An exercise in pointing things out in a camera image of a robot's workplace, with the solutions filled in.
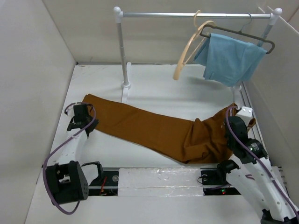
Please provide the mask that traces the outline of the beige wooden hanger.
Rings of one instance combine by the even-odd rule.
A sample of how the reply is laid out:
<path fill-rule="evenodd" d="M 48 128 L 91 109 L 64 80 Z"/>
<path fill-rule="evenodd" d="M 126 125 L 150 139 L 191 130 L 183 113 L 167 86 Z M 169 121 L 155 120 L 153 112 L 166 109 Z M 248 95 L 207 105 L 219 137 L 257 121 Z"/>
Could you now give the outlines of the beige wooden hanger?
<path fill-rule="evenodd" d="M 197 10 L 195 15 L 193 16 L 193 25 L 196 28 L 196 31 L 189 39 L 188 43 L 186 44 L 186 46 L 178 60 L 178 63 L 176 65 L 176 68 L 175 68 L 175 71 L 173 74 L 174 80 L 179 80 L 180 73 L 181 73 L 182 69 L 188 64 L 191 57 L 195 55 L 196 51 L 201 47 L 201 45 L 203 44 L 203 41 L 206 39 L 205 37 L 203 37 L 201 39 L 201 41 L 198 43 L 198 45 L 195 47 L 195 49 L 193 51 L 190 51 L 191 45 L 199 38 L 200 33 L 201 33 L 201 31 L 203 31 L 204 26 L 205 25 L 215 25 L 215 22 L 212 20 L 207 20 L 207 21 L 203 22 L 201 25 L 198 25 L 196 22 L 196 18 L 197 18 L 197 15 L 200 13 L 201 13 L 201 11 Z"/>

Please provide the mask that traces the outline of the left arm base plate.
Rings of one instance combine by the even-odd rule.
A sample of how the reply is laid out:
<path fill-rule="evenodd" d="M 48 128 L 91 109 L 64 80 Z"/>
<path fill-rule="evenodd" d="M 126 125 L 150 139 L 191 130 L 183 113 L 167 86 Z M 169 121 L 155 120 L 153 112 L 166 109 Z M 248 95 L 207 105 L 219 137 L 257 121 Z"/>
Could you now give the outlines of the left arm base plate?
<path fill-rule="evenodd" d="M 89 185 L 89 196 L 117 196 L 119 168 L 103 168 L 103 175 Z"/>

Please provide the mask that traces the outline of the light blue towel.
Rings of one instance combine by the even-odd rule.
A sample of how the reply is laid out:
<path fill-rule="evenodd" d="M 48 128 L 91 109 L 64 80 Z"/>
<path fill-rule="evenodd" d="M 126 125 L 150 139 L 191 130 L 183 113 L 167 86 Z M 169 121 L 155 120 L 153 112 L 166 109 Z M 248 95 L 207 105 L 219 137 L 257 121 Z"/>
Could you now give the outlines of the light blue towel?
<path fill-rule="evenodd" d="M 267 51 L 250 42 L 211 34 L 194 56 L 193 62 L 205 66 L 203 77 L 227 87 L 251 79 Z"/>

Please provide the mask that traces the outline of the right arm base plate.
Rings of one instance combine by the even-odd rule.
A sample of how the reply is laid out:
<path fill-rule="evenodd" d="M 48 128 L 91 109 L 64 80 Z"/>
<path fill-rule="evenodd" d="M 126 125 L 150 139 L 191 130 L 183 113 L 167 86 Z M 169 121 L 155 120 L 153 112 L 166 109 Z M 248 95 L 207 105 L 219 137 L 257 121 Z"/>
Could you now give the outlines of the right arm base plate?
<path fill-rule="evenodd" d="M 202 185 L 204 196 L 240 195 L 234 186 L 220 176 L 217 168 L 201 168 L 197 181 Z"/>

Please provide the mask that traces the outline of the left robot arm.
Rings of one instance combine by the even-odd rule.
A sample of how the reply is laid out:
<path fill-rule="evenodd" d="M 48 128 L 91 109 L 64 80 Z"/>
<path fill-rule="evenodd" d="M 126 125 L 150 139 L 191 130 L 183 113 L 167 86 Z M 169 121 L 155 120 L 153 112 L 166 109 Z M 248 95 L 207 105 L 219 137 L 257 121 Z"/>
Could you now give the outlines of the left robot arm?
<path fill-rule="evenodd" d="M 67 106 L 64 113 L 69 109 L 73 109 L 73 117 L 66 129 L 67 139 L 54 150 L 61 154 L 53 165 L 48 165 L 48 158 L 43 165 L 44 185 L 54 205 L 86 200 L 89 185 L 99 185 L 105 179 L 100 162 L 79 162 L 85 142 L 99 123 L 95 108 L 78 102 Z"/>

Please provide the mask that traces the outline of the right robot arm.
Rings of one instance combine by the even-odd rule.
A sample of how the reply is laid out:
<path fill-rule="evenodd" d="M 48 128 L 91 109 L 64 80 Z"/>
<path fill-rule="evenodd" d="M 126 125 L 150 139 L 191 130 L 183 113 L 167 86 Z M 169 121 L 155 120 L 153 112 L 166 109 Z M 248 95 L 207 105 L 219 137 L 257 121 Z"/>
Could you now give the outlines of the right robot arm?
<path fill-rule="evenodd" d="M 297 224 L 299 209 L 277 180 L 262 143 L 248 137 L 240 117 L 226 117 L 224 124 L 227 146 L 249 174 L 244 174 L 235 161 L 226 160 L 217 165 L 217 181 L 235 187 L 262 224 Z"/>

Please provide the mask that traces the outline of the brown trousers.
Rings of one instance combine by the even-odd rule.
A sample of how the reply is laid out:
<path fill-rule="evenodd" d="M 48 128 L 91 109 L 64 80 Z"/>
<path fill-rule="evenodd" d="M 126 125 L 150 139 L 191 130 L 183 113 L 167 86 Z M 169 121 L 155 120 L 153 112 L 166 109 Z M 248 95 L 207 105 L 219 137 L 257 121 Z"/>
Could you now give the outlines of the brown trousers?
<path fill-rule="evenodd" d="M 184 164 L 220 163 L 233 152 L 227 147 L 224 120 L 227 108 L 194 121 L 148 112 L 127 104 L 85 95 L 95 108 L 105 134 L 144 146 Z"/>

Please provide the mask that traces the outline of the grey hanger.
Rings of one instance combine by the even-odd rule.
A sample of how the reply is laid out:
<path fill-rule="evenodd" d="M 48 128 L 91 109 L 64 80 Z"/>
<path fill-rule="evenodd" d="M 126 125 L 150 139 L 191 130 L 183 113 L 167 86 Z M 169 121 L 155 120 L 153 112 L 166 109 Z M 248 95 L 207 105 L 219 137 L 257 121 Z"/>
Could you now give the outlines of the grey hanger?
<path fill-rule="evenodd" d="M 224 32 L 236 34 L 236 35 L 241 35 L 241 36 L 244 36 L 244 37 L 248 37 L 248 38 L 251 38 L 251 39 L 258 40 L 257 45 L 259 47 L 262 47 L 262 45 L 264 43 L 269 43 L 271 45 L 271 48 L 266 52 L 266 54 L 270 54 L 274 50 L 274 48 L 275 48 L 275 43 L 273 41 L 268 40 L 267 37 L 268 37 L 268 34 L 270 33 L 270 30 L 272 29 L 272 27 L 275 24 L 274 21 L 277 19 L 277 16 L 275 16 L 274 14 L 265 14 L 265 19 L 268 19 L 269 23 L 266 26 L 266 28 L 265 28 L 265 30 L 264 30 L 264 32 L 262 34 L 262 37 L 258 37 L 258 36 L 255 36 L 255 35 L 250 35 L 250 34 L 244 33 L 242 30 L 243 30 L 243 28 L 246 25 L 249 25 L 252 22 L 253 19 L 263 19 L 263 15 L 258 16 L 257 14 L 247 13 L 247 14 L 242 14 L 241 18 L 242 17 L 246 17 L 246 16 L 249 16 L 250 22 L 244 24 L 239 31 L 228 29 L 228 28 L 219 27 L 219 26 L 216 26 L 216 25 L 209 25 L 209 24 L 207 24 L 207 25 L 203 26 L 203 29 L 201 30 L 201 32 L 200 32 L 199 35 L 202 36 L 202 37 L 204 37 L 204 38 L 210 38 L 211 37 L 210 34 L 204 34 L 203 33 L 203 30 L 205 28 L 211 28 L 211 29 L 216 29 L 216 30 L 220 30 L 220 31 L 224 31 Z"/>

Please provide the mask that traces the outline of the white metal clothes rack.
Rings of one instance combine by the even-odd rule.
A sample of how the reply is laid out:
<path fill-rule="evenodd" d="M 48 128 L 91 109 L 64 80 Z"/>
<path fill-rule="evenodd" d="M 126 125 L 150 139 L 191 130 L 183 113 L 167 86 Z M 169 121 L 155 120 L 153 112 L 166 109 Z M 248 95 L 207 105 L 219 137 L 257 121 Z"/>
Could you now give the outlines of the white metal clothes rack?
<path fill-rule="evenodd" d="M 128 94 L 131 88 L 131 83 L 129 81 L 129 75 L 131 73 L 132 64 L 130 62 L 126 62 L 125 58 L 125 49 L 124 49 L 124 41 L 122 34 L 122 19 L 123 18 L 141 18 L 141 17 L 170 17 L 170 18 L 193 18 L 195 13 L 159 13 L 159 12 L 123 12 L 120 7 L 114 7 L 114 18 L 117 26 L 117 34 L 120 48 L 120 56 L 121 56 L 121 66 L 123 73 L 123 83 L 122 83 L 122 97 L 121 102 L 126 104 L 128 101 Z M 277 19 L 281 16 L 283 10 L 281 8 L 275 8 L 272 13 L 277 16 Z M 250 19 L 249 16 L 242 17 L 242 14 L 227 14 L 227 13 L 200 13 L 197 15 L 196 22 L 198 25 L 201 25 L 203 22 L 211 19 Z M 265 14 L 257 14 L 258 16 L 263 15 L 263 19 L 265 19 Z"/>

